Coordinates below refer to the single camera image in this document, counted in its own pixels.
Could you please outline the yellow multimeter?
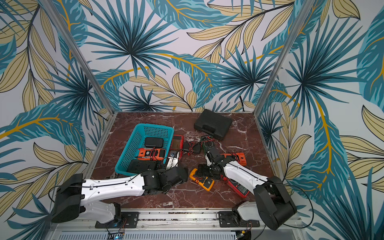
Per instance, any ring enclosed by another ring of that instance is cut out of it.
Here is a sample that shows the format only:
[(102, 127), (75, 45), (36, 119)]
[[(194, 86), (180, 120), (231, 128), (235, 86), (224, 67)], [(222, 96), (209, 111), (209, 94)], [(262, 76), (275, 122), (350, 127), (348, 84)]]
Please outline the yellow multimeter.
[(200, 187), (202, 187), (204, 190), (210, 192), (214, 186), (215, 180), (209, 177), (198, 177), (197, 171), (198, 171), (197, 168), (194, 168), (191, 171), (189, 175), (190, 180), (193, 181), (195, 184), (199, 185)]

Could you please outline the orange black multimeter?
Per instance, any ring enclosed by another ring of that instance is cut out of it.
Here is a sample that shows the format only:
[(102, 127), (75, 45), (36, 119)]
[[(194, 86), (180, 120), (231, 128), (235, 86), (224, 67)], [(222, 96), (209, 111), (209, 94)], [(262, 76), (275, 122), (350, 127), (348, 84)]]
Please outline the orange black multimeter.
[(163, 161), (166, 156), (165, 149), (158, 148), (141, 148), (137, 156), (138, 160), (144, 161)]

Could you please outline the small black case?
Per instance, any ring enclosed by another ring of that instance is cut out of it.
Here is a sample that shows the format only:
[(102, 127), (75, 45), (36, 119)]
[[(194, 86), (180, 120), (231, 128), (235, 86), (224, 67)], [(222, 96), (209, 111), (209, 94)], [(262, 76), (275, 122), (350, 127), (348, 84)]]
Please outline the small black case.
[(147, 137), (144, 141), (144, 146), (146, 148), (162, 148), (164, 145), (164, 139), (163, 138), (157, 138), (157, 137)]

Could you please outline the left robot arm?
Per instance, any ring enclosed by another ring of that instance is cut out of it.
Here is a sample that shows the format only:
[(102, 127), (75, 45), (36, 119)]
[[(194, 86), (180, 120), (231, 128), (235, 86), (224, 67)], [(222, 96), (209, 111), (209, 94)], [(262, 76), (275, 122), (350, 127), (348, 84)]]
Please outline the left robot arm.
[(121, 217), (121, 210), (118, 204), (107, 204), (105, 200), (166, 194), (188, 177), (188, 168), (178, 166), (109, 180), (84, 179), (82, 174), (75, 174), (58, 187), (51, 222), (81, 218), (109, 224)]

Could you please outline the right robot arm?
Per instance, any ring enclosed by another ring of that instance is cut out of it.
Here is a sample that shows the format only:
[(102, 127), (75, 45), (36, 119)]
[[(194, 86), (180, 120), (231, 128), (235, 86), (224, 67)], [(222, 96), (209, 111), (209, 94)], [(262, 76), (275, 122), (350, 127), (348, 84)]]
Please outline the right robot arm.
[(205, 150), (205, 157), (212, 177), (234, 180), (254, 195), (253, 202), (246, 201), (233, 208), (239, 219), (262, 221), (275, 231), (297, 213), (297, 207), (280, 178), (254, 173), (233, 156), (220, 154), (215, 147)]

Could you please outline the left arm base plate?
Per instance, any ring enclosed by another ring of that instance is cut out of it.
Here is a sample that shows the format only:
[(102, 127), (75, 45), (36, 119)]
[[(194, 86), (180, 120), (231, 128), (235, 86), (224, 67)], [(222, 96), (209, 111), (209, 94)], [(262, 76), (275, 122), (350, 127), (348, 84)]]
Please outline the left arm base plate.
[(96, 229), (135, 229), (139, 220), (139, 212), (122, 212), (114, 220), (101, 224), (96, 222)]

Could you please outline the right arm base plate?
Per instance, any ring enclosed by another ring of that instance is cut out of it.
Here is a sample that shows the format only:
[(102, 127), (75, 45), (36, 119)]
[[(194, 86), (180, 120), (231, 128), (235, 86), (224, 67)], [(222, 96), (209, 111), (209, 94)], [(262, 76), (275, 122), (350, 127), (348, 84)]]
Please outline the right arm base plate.
[(220, 211), (216, 213), (221, 228), (253, 228), (259, 227), (260, 222), (256, 220), (243, 220), (239, 214), (232, 211)]

